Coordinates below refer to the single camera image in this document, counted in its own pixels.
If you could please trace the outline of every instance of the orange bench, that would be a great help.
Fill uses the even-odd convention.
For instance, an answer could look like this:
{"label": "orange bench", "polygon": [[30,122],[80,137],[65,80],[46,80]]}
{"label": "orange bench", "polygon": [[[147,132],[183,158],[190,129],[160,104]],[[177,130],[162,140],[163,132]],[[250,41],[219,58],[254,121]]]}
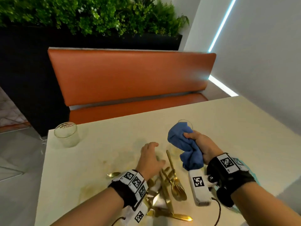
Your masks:
{"label": "orange bench", "polygon": [[[138,101],[70,111],[82,124],[158,109],[204,102],[215,53],[49,49],[67,106],[128,98]],[[183,93],[151,100],[147,96]]]}

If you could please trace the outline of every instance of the led light strip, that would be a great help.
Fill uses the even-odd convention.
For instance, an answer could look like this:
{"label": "led light strip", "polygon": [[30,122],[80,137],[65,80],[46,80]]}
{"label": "led light strip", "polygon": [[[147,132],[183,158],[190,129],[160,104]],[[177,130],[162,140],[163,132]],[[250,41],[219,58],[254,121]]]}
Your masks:
{"label": "led light strip", "polygon": [[[217,38],[219,37],[219,34],[221,33],[221,30],[222,28],[224,27],[224,24],[234,6],[234,3],[235,3],[236,0],[232,0],[231,3],[230,3],[230,6],[228,7],[228,10],[226,12],[226,15],[224,16],[224,19],[221,23],[221,25],[219,26],[219,29],[217,30],[217,33],[212,41],[212,44],[210,45],[210,48],[208,50],[208,52],[211,52],[214,45],[215,45],[215,42],[217,40]],[[212,83],[214,83],[215,85],[217,85],[221,90],[223,90],[224,92],[226,92],[228,95],[230,95],[231,97],[234,97],[234,96],[238,96],[237,93],[235,93],[234,91],[232,91],[230,88],[226,87],[223,83],[221,83],[219,80],[217,80],[215,77],[213,77],[212,75],[209,76],[209,81],[211,81]]]}

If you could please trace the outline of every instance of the hand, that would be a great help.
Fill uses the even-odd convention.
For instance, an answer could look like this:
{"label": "hand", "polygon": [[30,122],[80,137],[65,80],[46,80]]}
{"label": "hand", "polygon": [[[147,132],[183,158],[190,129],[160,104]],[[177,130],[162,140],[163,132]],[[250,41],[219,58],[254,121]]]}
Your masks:
{"label": "hand", "polygon": [[193,130],[193,133],[184,133],[184,137],[193,139],[200,148],[204,163],[208,164],[211,159],[216,156],[222,155],[224,152],[210,139],[208,136]]}
{"label": "hand", "polygon": [[165,164],[165,160],[158,161],[155,154],[156,142],[147,143],[141,148],[141,156],[136,170],[148,181],[153,176],[159,174]]}

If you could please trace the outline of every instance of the white table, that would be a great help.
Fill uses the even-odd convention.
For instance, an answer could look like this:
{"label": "white table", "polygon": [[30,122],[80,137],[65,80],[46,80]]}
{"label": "white table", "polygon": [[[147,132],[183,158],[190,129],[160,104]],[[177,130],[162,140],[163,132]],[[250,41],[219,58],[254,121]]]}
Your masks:
{"label": "white table", "polygon": [[[145,143],[158,142],[158,155],[167,160],[167,133],[180,119],[189,120],[223,151],[242,159],[273,195],[301,175],[300,137],[241,96],[96,121],[78,125],[81,142],[73,148],[63,148],[54,130],[49,131],[35,226],[50,225],[105,189],[107,173],[135,168]],[[173,156],[173,160],[188,197],[184,202],[172,200],[175,213],[190,215],[194,220],[159,221],[162,225],[214,225],[217,203],[196,207],[187,171],[178,157]],[[240,214],[222,207],[219,226],[243,222]]]}

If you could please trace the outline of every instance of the cleaning cloth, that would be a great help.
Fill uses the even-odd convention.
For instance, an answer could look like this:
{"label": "cleaning cloth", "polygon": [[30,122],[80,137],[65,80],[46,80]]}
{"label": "cleaning cloth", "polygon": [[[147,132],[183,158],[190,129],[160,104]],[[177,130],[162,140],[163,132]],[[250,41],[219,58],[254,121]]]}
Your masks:
{"label": "cleaning cloth", "polygon": [[179,122],[169,130],[167,140],[184,151],[180,155],[184,169],[187,171],[200,169],[204,166],[202,152],[194,140],[183,136],[184,132],[192,133],[192,129],[188,127],[187,122]]}

